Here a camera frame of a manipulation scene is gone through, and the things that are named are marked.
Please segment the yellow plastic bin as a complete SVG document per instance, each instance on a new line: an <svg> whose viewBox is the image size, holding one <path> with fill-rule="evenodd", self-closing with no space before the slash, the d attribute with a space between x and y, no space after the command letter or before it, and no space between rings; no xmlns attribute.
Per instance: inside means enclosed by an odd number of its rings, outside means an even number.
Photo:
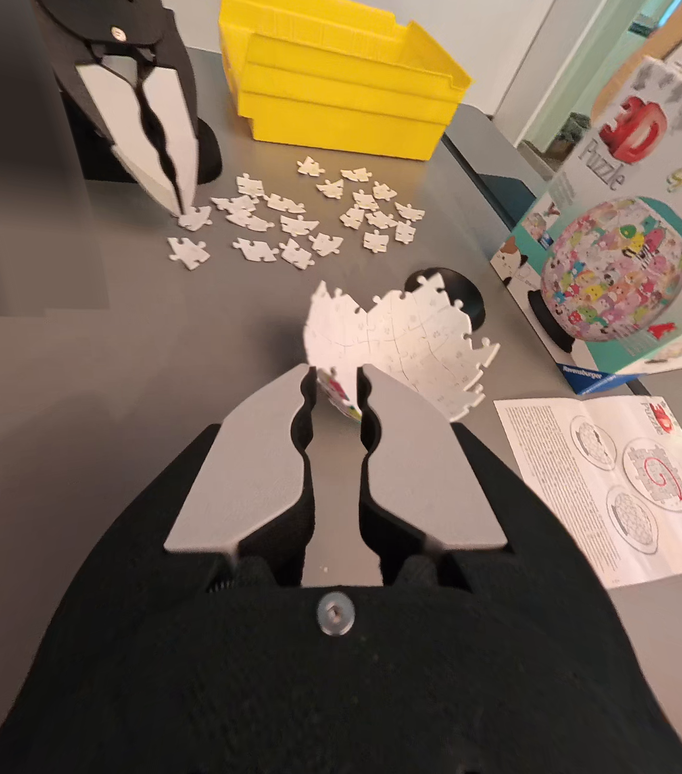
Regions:
<svg viewBox="0 0 682 774"><path fill-rule="evenodd" d="M257 141L427 161L473 80L421 25L346 1L224 1L219 42Z"/></svg>

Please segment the black ball stand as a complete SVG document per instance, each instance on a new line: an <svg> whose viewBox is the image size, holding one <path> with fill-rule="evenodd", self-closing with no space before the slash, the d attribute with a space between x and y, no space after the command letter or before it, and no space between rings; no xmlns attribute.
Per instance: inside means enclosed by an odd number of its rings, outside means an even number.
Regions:
<svg viewBox="0 0 682 774"><path fill-rule="evenodd" d="M472 331L477 332L485 322L486 307L476 285L461 273L445 267L424 268L407 277L404 291L416 291L421 286L420 277L427 281L435 275L441 277L442 291L448 295L450 302L461 303L461 310L469 317Z"/></svg>

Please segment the spread of white jigsaw pieces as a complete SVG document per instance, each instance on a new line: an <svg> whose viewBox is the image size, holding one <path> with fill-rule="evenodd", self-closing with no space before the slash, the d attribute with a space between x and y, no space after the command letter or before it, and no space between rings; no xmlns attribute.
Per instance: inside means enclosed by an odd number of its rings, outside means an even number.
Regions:
<svg viewBox="0 0 682 774"><path fill-rule="evenodd" d="M236 196L210 197L211 216L217 212L241 231L231 247L246 261L265 264L280 258L298 270L314 266L317 258L338 256L345 241L342 229L359 232L363 249L372 255L384 254L392 241L401 246L413 242L423 208L401 201L365 166L341 169L337 179L323 178L325 173L311 156L297 161L297 174L313 182L323 202L344 207L329 231L304 203L268 192L249 173L236 177Z"/></svg>

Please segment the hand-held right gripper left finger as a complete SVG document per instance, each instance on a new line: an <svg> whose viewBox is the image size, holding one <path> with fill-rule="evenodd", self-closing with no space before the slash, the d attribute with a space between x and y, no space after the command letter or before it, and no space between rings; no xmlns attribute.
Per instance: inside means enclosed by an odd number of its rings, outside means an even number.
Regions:
<svg viewBox="0 0 682 774"><path fill-rule="evenodd" d="M163 544L168 553L241 556L245 541L307 491L305 452L293 437L314 370L298 364L230 411Z"/></svg>

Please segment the colourful puzzle box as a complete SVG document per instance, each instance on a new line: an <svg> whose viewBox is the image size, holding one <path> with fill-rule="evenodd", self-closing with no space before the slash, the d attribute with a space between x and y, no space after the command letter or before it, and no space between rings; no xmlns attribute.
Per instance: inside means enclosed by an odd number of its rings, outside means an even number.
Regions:
<svg viewBox="0 0 682 774"><path fill-rule="evenodd" d="M491 266L577 395L682 358L682 67L645 57Z"/></svg>

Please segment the folded paper leaflet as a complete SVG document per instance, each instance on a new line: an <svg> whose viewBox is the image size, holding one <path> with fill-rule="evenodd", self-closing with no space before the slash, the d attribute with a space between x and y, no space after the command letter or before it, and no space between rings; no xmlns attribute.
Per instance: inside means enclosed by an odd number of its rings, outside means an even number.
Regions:
<svg viewBox="0 0 682 774"><path fill-rule="evenodd" d="M494 406L522 479L607 589L682 575L682 426L662 397Z"/></svg>

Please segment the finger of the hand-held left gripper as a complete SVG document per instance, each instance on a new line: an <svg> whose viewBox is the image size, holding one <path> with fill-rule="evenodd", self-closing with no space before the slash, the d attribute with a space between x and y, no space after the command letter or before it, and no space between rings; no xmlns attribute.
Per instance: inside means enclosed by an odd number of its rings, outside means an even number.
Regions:
<svg viewBox="0 0 682 774"><path fill-rule="evenodd" d="M163 131L163 147L173 165L180 210L189 210L198 184L198 138L176 70L154 67L142 91Z"/></svg>
<svg viewBox="0 0 682 774"><path fill-rule="evenodd" d="M113 155L152 199L173 216L181 216L163 131L143 91L99 64L77 65L77 72L112 138Z"/></svg>

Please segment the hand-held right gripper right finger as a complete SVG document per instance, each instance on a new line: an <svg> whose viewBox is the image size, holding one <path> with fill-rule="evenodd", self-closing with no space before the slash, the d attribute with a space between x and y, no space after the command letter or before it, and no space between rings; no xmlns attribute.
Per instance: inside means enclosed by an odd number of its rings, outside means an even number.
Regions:
<svg viewBox="0 0 682 774"><path fill-rule="evenodd" d="M368 457L374 505L414 528L438 552L499 549L500 523L450 422L432 403L371 364L358 371L369 388L378 440Z"/></svg>

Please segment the partly built puzzle ball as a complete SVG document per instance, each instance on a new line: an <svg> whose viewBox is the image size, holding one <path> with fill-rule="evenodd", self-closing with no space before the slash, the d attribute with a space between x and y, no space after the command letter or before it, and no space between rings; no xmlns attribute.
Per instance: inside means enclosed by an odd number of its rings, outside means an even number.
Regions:
<svg viewBox="0 0 682 774"><path fill-rule="evenodd" d="M480 382L501 346L476 343L461 301L450 301L441 274L417 281L413 292L374 297L365 311L339 288L321 282L311 296L304 328L307 363L344 415L360 421L357 370L371 364L413 389L450 422L462 420L485 398Z"/></svg>

